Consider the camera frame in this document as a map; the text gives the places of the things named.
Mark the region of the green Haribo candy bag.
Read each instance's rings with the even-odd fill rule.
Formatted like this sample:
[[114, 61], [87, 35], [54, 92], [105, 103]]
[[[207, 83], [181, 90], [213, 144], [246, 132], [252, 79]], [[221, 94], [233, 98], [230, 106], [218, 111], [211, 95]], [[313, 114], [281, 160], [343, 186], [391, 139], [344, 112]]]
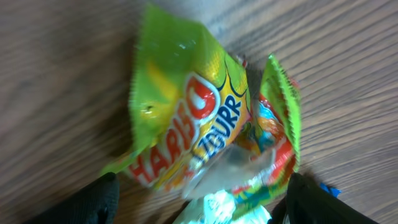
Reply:
[[154, 190], [192, 192], [207, 165], [237, 145], [248, 156], [210, 180], [230, 191], [238, 218], [287, 190], [300, 164], [300, 93], [270, 55], [251, 96], [245, 63], [195, 21], [150, 5], [129, 96], [132, 146], [104, 172]]

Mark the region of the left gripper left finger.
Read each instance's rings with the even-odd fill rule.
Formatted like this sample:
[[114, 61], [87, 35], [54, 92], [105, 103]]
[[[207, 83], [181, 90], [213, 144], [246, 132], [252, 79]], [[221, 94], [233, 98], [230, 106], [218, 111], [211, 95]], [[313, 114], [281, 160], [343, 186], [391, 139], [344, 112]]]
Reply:
[[108, 172], [26, 223], [113, 224], [118, 202], [119, 180]]

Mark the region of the blue snack wrapper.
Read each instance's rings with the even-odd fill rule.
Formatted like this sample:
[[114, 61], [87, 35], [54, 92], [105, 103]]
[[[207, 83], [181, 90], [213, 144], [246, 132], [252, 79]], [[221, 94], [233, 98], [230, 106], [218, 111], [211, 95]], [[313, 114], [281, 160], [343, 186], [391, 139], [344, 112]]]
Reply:
[[326, 191], [328, 194], [332, 195], [333, 197], [337, 198], [339, 196], [339, 194], [341, 193], [341, 190], [331, 186], [331, 185], [327, 185], [324, 183], [319, 183], [319, 186], [321, 189], [323, 189], [324, 191]]

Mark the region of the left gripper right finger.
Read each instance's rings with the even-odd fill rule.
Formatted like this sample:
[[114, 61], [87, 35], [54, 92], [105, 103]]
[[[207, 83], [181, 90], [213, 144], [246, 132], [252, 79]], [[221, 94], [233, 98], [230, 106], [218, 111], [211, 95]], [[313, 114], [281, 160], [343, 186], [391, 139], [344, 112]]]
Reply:
[[377, 224], [320, 188], [308, 175], [290, 177], [286, 196], [271, 212], [270, 224]]

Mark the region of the teal white snack packet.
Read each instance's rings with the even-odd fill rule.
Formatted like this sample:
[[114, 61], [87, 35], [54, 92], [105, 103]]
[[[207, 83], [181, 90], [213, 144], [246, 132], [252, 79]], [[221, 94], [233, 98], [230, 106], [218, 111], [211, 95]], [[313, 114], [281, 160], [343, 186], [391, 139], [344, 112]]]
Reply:
[[233, 196], [225, 190], [192, 200], [173, 224], [267, 224], [271, 219], [262, 206], [233, 220]]

